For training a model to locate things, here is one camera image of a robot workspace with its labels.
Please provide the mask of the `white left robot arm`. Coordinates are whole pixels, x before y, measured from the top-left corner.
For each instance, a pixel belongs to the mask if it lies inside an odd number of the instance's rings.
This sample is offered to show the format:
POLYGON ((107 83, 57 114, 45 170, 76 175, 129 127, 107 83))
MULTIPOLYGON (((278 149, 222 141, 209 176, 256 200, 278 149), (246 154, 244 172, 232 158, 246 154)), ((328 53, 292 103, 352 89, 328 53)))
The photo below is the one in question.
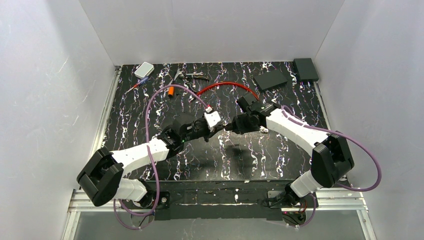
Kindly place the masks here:
POLYGON ((176 156, 187 141, 199 138, 207 141, 220 121, 217 112, 205 113, 196 120, 180 115, 146 143, 115 151, 102 147, 91 156, 76 181, 96 207, 113 199, 139 202, 149 193, 147 187, 140 180, 125 176, 148 164, 176 156))

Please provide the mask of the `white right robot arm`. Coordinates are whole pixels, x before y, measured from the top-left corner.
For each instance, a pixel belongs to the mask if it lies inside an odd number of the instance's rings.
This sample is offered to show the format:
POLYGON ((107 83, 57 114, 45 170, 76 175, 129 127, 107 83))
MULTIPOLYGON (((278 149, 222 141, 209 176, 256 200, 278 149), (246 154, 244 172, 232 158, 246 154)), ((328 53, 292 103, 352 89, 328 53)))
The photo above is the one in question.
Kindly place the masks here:
POLYGON ((242 114, 235 116, 225 129, 245 134, 266 128, 287 137, 311 157, 311 168, 268 199, 270 208, 296 205, 301 198, 322 188, 333 187, 355 166, 347 140, 337 133, 315 130, 294 116, 285 105, 263 103, 247 93, 236 101, 242 114))

